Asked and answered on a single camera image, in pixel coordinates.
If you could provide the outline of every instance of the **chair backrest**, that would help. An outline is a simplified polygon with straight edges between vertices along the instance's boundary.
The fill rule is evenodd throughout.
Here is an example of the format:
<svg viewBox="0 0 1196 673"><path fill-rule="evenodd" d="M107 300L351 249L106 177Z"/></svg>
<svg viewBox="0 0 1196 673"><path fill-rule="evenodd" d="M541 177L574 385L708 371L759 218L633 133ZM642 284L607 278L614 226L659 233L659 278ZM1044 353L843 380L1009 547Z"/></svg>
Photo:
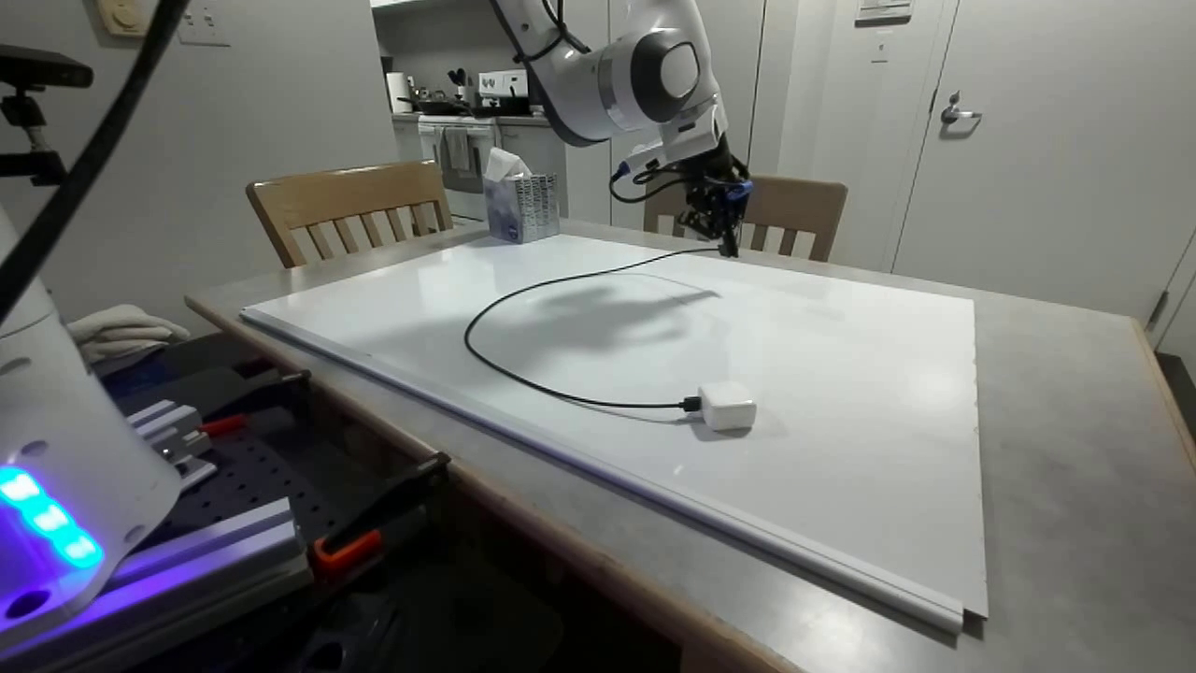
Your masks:
<svg viewBox="0 0 1196 673"><path fill-rule="evenodd" d="M827 260L837 237L837 221L848 202L848 186L809 184L809 178L767 178L767 177L753 184L755 184L755 196L741 226L746 237L743 248L770 249L770 244L776 244L775 249L790 259L795 249L795 239L809 233L814 237L812 259ZM645 199L642 227L645 233L665 227L672 237L683 237L681 212L689 212L683 186L669 186Z"/></svg>
<svg viewBox="0 0 1196 673"><path fill-rule="evenodd" d="M432 163L279 177L250 184L245 196L289 268L451 227Z"/></svg>

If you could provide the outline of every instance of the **wall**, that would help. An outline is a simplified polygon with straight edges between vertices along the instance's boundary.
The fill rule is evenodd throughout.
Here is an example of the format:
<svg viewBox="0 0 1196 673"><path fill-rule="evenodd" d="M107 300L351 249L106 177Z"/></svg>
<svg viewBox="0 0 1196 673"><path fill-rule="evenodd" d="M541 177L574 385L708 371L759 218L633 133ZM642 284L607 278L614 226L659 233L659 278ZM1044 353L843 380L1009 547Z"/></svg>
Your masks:
<svg viewBox="0 0 1196 673"><path fill-rule="evenodd" d="M184 292L279 265L245 206L250 178L396 152L368 0L199 4L222 4L232 50L169 50L123 144L44 268L66 316L132 300L201 324ZM56 50L97 71L93 88L41 97L49 140L66 159L133 57L93 30L88 9L93 0L0 9L5 46ZM17 132L0 127L0 151L17 144ZM7 178L0 199L26 226L44 191Z"/></svg>
<svg viewBox="0 0 1196 673"><path fill-rule="evenodd" d="M513 40L502 34L488 0L426 0L380 9L376 46L426 88L451 95L447 71L507 71Z"/></svg>
<svg viewBox="0 0 1196 673"><path fill-rule="evenodd" d="M895 265L952 9L914 0L909 26L857 30L860 0L795 0L791 63L767 75L767 88L790 97L776 173L848 184L832 260Z"/></svg>

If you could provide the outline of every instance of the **cord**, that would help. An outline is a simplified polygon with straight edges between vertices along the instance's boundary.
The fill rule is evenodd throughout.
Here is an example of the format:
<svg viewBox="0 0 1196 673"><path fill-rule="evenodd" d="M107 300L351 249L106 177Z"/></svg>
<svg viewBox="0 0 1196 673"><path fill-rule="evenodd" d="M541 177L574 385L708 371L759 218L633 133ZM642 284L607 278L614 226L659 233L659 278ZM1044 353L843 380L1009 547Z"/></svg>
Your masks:
<svg viewBox="0 0 1196 673"><path fill-rule="evenodd" d="M522 385L522 388L534 388L541 395L556 395L556 401L569 401L569 402L583 402L583 406L629 406L629 410L663 410L663 406L681 406L681 410L704 410L704 401L699 395L683 395L683 401L672 401L672 402L629 402L629 401L602 401L602 395L574 395L574 391L563 391L563 388L553 388L553 385L541 385L541 380L531 380L502 361L495 361L488 354L478 353L475 343L475 328L487 321L487 313L495 313L496 308L520 300L520 295L531 295L531 292L541 292L541 289L553 289L553 284L574 284L574 282L596 282L596 278L614 278L614 272L629 272L629 268L642 268L642 265L659 265L665 259L681 259L681 255L715 255L718 248L689 248L689 249L669 249L669 255L655 255L655 259L639 259L639 260L629 260L629 265L610 265L610 268L596 268L596 272L573 272L573 278L551 278L551 282L538 282L538 284L528 284L528 289L516 289L495 304L487 304L471 324L462 328L462 346L483 361L488 366L495 373Z"/></svg>
<svg viewBox="0 0 1196 673"><path fill-rule="evenodd" d="M187 12L187 0L161 0L145 34L145 46L123 78L111 107L106 111L100 127L88 133L86 151L71 163L66 178L56 186L56 196L44 202L36 221L26 227L26 237L12 248L12 255L0 265L0 321L14 309L14 304L32 284L44 259L56 249L62 233L71 227L71 218L79 212L81 199L106 173L111 151L120 144L120 133L128 132L161 52L171 46L171 34Z"/></svg>
<svg viewBox="0 0 1196 673"><path fill-rule="evenodd" d="M578 37L569 30L569 22L563 22L563 0L556 0L556 12L553 12L551 0L538 0L538 4L547 9L551 22L556 26L556 37L553 37L547 50L538 50L538 52L531 52L531 57L520 57L520 63L534 63L534 60L551 57L559 40L569 40L574 52L589 52L589 46L578 40Z"/></svg>

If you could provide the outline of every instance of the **white table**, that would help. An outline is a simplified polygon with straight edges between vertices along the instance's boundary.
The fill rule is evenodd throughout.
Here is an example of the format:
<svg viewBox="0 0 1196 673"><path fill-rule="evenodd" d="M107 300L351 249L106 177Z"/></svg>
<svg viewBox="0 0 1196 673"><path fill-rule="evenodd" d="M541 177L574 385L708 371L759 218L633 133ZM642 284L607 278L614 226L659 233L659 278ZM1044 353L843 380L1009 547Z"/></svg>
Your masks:
<svg viewBox="0 0 1196 673"><path fill-rule="evenodd" d="M642 239L573 226L602 239ZM358 422L458 482L704 663L802 669L1190 669L1196 663L1194 441L1137 321L903 278L801 265L976 300L990 622L952 642L791 568L753 556L610 486L547 464L432 402L240 321L240 309L410 255L254 278L192 295L214 324L311 371Z"/></svg>

